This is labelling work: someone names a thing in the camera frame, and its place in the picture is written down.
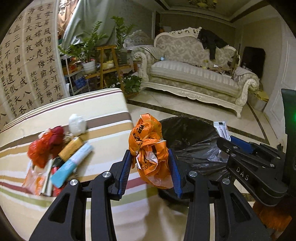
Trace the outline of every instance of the black trash bag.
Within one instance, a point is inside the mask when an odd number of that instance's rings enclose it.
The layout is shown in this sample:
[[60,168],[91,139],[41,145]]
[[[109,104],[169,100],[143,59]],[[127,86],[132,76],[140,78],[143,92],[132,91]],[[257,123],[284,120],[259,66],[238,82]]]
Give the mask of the black trash bag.
[[[198,118],[171,117],[161,120],[163,138],[180,161],[210,180],[220,181],[229,177],[226,170],[227,155],[219,155],[219,137],[213,125]],[[188,200],[177,198],[174,189],[158,189],[159,196],[170,203],[188,205]]]

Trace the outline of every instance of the striped seat cushion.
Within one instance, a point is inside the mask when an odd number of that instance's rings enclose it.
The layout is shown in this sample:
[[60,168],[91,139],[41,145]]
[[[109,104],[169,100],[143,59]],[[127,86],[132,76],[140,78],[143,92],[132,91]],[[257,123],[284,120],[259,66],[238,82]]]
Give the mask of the striped seat cushion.
[[234,97],[239,92],[239,86],[233,79],[178,61],[165,60],[156,62],[151,66],[150,74],[156,77],[198,85]]

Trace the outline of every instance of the light blue tube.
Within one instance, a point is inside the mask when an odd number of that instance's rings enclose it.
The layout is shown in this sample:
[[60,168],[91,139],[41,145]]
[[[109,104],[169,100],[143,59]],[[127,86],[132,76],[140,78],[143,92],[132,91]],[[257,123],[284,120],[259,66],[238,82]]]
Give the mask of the light blue tube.
[[83,161],[83,159],[94,149],[88,143],[85,143],[68,161],[62,165],[55,174],[51,177],[52,184],[60,188],[63,186],[65,180],[70,176],[73,170]]

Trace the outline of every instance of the calligraphy scroll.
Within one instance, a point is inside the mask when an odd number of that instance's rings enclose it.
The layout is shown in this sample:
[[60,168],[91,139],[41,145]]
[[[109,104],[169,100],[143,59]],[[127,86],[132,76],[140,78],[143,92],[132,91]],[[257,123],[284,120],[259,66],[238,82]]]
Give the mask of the calligraphy scroll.
[[59,77],[55,2],[30,4],[0,45],[0,131],[11,120],[67,97]]

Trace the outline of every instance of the sofa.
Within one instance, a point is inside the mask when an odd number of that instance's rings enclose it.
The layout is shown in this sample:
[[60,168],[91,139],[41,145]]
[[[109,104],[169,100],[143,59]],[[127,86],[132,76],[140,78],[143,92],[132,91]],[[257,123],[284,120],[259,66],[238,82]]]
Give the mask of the sofa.
[[236,50],[231,46],[216,48],[215,60],[210,60],[208,49],[197,39],[201,28],[187,28],[160,33],[154,46],[134,48],[134,61],[140,62],[138,76],[141,88],[171,92],[205,103],[233,109],[241,117],[248,92],[256,92],[259,79],[251,71],[237,67],[233,77],[207,68],[229,67]]

